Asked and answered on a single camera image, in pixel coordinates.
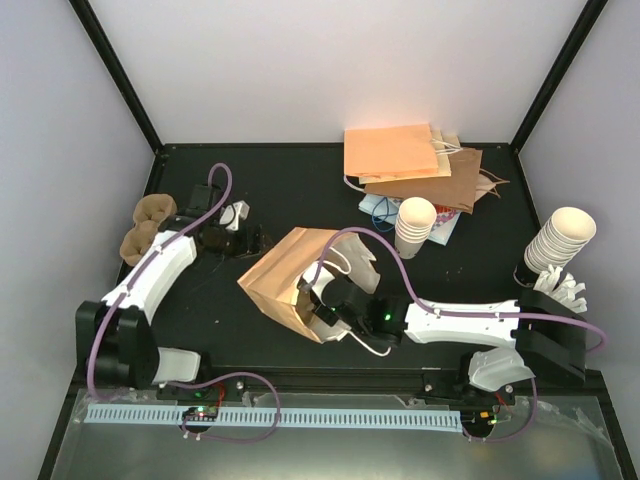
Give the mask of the orange paper bag white handles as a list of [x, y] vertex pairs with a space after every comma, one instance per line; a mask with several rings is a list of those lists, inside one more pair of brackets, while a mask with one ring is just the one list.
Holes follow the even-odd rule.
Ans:
[[356, 336], [344, 321], [330, 325], [313, 312], [323, 290], [335, 280], [350, 280], [373, 294], [380, 281], [376, 257], [355, 233], [338, 238], [320, 258], [334, 233], [296, 227], [238, 280], [264, 315], [318, 344]]

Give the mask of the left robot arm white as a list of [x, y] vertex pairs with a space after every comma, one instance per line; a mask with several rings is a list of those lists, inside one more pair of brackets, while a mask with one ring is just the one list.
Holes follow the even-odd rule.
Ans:
[[188, 206], [179, 209], [168, 194], [143, 197], [120, 254], [130, 271], [97, 302], [77, 309], [76, 355], [92, 387], [133, 389], [179, 382], [193, 399], [214, 388], [213, 372], [202, 354], [161, 347], [152, 322], [164, 297], [198, 255], [221, 259], [254, 256], [266, 248], [261, 226], [246, 220], [244, 200], [230, 202], [215, 185], [197, 185]]

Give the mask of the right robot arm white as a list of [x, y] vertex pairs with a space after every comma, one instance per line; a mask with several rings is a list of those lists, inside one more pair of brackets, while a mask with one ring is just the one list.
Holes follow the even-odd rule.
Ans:
[[476, 346], [454, 379], [457, 396], [476, 403], [515, 382], [539, 378], [560, 386], [585, 380], [586, 331], [579, 302], [538, 290], [490, 304], [446, 304], [377, 297], [346, 275], [305, 273], [299, 297], [310, 302], [309, 329], [323, 342], [355, 338], [386, 356], [404, 338], [417, 343]]

